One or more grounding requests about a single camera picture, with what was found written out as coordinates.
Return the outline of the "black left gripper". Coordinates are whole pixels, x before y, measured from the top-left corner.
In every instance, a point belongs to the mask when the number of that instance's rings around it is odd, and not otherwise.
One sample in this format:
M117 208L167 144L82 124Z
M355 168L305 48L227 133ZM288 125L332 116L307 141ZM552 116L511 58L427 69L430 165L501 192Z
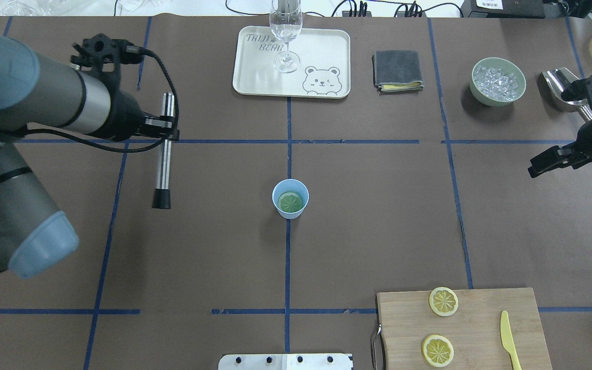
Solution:
M178 118L142 112L138 101L120 89L121 65L137 65L142 56L138 46L125 39L97 34L74 43L77 55L71 63L87 68L80 71L82 105L70 122L70 130L90 137L124 141L142 125L142 136L158 140L179 140Z

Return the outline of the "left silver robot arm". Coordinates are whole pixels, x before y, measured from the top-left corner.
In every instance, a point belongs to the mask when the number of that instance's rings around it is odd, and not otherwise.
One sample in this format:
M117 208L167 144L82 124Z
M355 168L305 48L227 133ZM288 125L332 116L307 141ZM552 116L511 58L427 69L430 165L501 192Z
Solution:
M159 147L152 206L171 208L171 144L179 140L174 83L154 51L100 33L73 44L70 65L0 35L0 274L27 279L74 253L79 237L15 147L29 135L56 135L117 154ZM121 66L145 57L160 66L170 91L160 115L122 91Z

